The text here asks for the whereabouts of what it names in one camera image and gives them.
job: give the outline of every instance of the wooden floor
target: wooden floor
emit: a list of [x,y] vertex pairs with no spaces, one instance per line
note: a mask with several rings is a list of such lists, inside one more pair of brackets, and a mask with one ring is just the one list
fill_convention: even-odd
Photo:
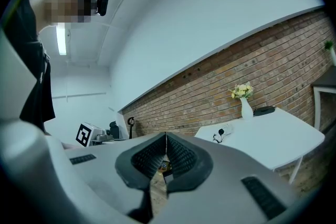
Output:
[[[336,126],[325,135],[324,142],[318,148],[303,158],[293,182],[293,187],[299,196],[304,196],[322,185],[335,152]],[[275,170],[275,173],[278,173],[284,180],[288,180],[293,168],[294,164],[288,165],[285,168]],[[151,201],[154,216],[160,212],[167,202],[166,184],[162,174],[158,172],[151,180]]]

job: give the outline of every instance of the white wall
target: white wall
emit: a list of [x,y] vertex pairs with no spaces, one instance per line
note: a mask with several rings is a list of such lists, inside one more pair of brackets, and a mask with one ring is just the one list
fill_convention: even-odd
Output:
[[56,118],[45,122],[48,133],[64,143],[76,145],[82,122],[103,129],[116,120],[108,107],[109,70],[76,67],[51,62],[51,95]]
[[111,63],[119,111],[175,74],[322,0],[153,0]]

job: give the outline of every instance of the black tabletop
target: black tabletop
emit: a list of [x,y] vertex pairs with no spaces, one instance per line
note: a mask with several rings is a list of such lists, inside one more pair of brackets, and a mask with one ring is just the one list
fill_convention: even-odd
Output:
[[330,67],[322,76],[314,81],[311,86],[336,88],[336,67]]

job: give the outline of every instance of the white pot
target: white pot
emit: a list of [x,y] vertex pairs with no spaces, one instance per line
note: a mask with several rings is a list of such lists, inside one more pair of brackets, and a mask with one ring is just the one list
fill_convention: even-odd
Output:
[[333,47],[330,48],[330,54],[331,54],[332,63],[336,67],[336,54],[335,54]]
[[241,107],[242,107],[242,117],[244,120],[248,121],[253,118],[253,110],[248,104],[246,98],[241,98]]

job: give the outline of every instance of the black shirt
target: black shirt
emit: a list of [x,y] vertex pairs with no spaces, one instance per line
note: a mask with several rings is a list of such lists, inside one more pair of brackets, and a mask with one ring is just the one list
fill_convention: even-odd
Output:
[[44,131],[44,122],[55,117],[50,87],[50,63],[36,32],[29,0],[12,0],[6,11],[4,32],[37,82],[21,111],[20,119]]

